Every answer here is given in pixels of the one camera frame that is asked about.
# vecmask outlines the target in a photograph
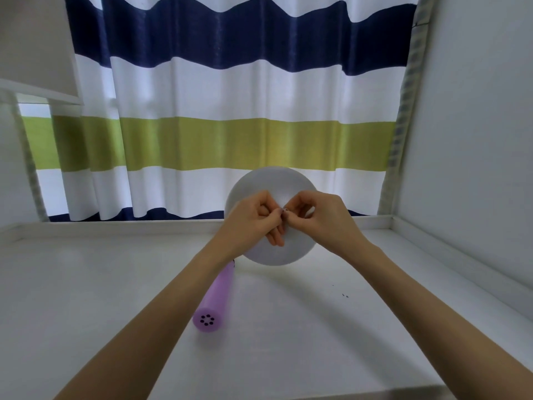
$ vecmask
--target purple tube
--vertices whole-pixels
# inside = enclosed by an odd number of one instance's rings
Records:
[[[218,330],[222,325],[234,267],[235,261],[231,261],[224,267],[193,314],[192,322],[200,331],[210,333]]]

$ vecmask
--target hand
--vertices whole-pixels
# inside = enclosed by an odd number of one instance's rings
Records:
[[[268,191],[238,202],[208,244],[230,261],[244,254],[265,235],[270,244],[283,246],[283,210]]]
[[[315,211],[307,215],[311,208]],[[361,233],[337,195],[300,191],[285,205],[282,217],[289,226],[309,235],[318,244],[345,260],[353,256],[354,248],[364,250],[373,246]]]

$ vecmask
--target navy blue stripe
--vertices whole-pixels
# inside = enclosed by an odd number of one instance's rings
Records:
[[[290,72],[340,64],[350,76],[407,64],[416,8],[394,6],[352,23],[344,1],[299,17],[272,0],[225,12],[196,0],[160,0],[149,10],[102,0],[103,12],[88,0],[66,1],[76,53],[106,67],[110,56],[143,67],[180,57],[214,69],[263,59]]]
[[[350,212],[350,215],[352,216],[365,216],[365,215],[362,215],[360,213],[350,211],[350,210],[348,210],[348,212]],[[107,219],[106,221],[109,222],[109,221],[126,221],[126,220],[198,220],[198,219],[223,219],[223,218],[224,218],[224,211],[207,212],[207,213],[202,213],[200,215],[196,215],[190,218],[189,217],[186,218],[186,217],[180,217],[180,216],[173,215],[167,212],[167,210],[163,207],[162,208],[157,207],[154,209],[150,209],[146,213],[146,215],[140,218],[139,217],[136,218],[135,216],[133,216],[133,208],[125,207],[118,213],[118,215],[116,215],[112,219]],[[50,216],[49,219],[50,219],[50,222],[70,222],[70,216],[68,213],[65,213],[62,215]],[[100,220],[101,220],[100,214],[97,213],[97,214],[92,215],[91,217],[88,217],[87,219],[82,220],[82,222],[99,222]]]

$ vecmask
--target person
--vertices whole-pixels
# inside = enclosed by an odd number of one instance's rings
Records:
[[[307,215],[311,208],[314,212]],[[282,209],[263,191],[237,203],[207,245],[56,400],[146,399],[218,273],[265,235],[272,245],[283,245],[287,225],[311,236],[365,278],[458,399],[533,397],[533,374],[367,240],[340,197],[302,191]]]

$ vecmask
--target green stripe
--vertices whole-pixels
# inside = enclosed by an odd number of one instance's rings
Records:
[[[345,125],[262,118],[54,116],[53,121],[63,171],[105,171],[124,164],[129,171],[148,166],[190,170],[267,165],[384,171],[394,129],[394,122]]]
[[[37,169],[59,168],[56,140],[50,118],[23,117],[31,155]]]

